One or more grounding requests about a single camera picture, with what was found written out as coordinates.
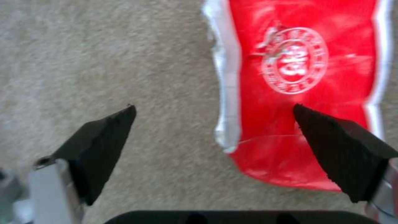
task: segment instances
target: black plastic part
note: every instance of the black plastic part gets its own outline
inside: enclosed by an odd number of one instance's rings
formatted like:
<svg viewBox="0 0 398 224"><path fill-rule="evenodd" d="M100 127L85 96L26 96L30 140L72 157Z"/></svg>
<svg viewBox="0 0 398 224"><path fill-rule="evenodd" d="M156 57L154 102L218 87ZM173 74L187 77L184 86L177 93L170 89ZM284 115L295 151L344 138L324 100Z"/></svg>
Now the black plastic part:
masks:
<svg viewBox="0 0 398 224"><path fill-rule="evenodd" d="M136 211L105 224L377 224L348 212L318 211Z"/></svg>
<svg viewBox="0 0 398 224"><path fill-rule="evenodd" d="M352 202L369 201L398 152L353 121L296 104L294 116L329 179Z"/></svg>
<svg viewBox="0 0 398 224"><path fill-rule="evenodd" d="M79 197L92 205L108 181L136 116L134 106L84 124L54 154L69 162Z"/></svg>

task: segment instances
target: plastic bag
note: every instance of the plastic bag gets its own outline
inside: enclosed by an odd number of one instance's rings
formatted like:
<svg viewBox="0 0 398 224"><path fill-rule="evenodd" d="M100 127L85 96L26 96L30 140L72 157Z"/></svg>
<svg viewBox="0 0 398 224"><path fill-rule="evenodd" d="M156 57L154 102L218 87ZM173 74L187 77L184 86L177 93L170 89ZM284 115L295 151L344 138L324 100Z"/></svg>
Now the plastic bag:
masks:
<svg viewBox="0 0 398 224"><path fill-rule="evenodd" d="M220 81L217 142L267 183L338 191L293 118L296 103L383 138L390 0L207 0Z"/></svg>

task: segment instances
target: printed logo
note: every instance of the printed logo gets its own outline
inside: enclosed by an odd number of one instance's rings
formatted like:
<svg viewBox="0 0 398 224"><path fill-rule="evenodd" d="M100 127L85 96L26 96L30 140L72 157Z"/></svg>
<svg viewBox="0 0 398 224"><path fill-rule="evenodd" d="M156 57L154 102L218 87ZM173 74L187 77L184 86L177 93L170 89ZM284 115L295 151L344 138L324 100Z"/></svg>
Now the printed logo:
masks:
<svg viewBox="0 0 398 224"><path fill-rule="evenodd" d="M265 48L264 79L277 92L303 93L318 84L326 72L328 49L312 29L290 28L276 32L270 28L259 47Z"/></svg>

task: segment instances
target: beige carpet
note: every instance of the beige carpet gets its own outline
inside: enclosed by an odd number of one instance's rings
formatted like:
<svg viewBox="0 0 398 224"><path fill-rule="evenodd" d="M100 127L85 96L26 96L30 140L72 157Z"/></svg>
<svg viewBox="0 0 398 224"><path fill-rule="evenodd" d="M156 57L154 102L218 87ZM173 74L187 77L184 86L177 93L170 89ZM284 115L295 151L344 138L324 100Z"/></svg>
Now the beige carpet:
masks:
<svg viewBox="0 0 398 224"><path fill-rule="evenodd" d="M111 180L87 209L87 224L147 209L360 212L363 204L343 194L248 178L215 144L218 81L200 6L0 1L0 164L25 177L83 123L131 103L138 117ZM383 109L387 142L398 148L394 66Z"/></svg>

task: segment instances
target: black foam pad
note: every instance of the black foam pad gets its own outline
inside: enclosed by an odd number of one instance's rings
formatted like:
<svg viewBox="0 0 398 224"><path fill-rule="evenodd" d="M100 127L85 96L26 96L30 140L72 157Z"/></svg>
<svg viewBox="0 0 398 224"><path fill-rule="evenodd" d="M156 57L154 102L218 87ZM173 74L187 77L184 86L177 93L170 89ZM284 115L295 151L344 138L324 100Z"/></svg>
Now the black foam pad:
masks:
<svg viewBox="0 0 398 224"><path fill-rule="evenodd" d="M329 179L352 202L368 201L388 160L398 152L353 121L338 119L296 104L293 113Z"/></svg>
<svg viewBox="0 0 398 224"><path fill-rule="evenodd" d="M118 161L136 116L134 106L84 124L54 154L69 162L80 198L92 205Z"/></svg>

